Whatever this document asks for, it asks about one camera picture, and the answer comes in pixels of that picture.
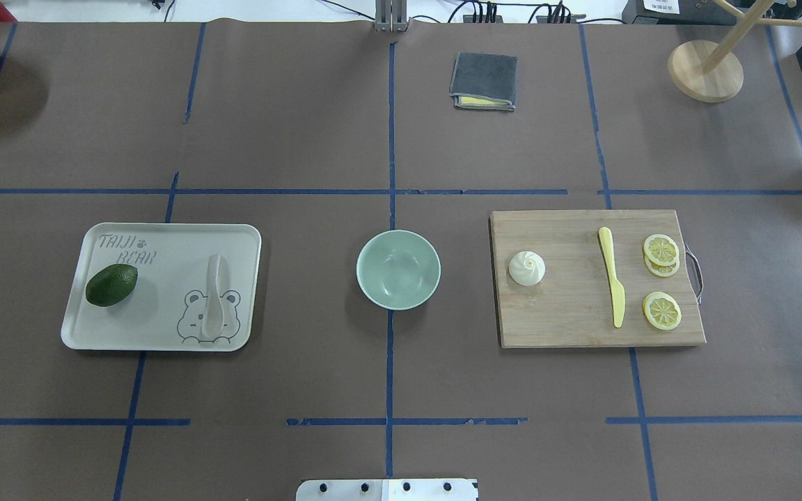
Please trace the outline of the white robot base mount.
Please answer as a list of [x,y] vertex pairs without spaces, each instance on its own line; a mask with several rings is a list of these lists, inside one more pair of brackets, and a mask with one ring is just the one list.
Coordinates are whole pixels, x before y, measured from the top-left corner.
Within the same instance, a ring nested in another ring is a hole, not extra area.
[[309,479],[296,500],[478,500],[476,479]]

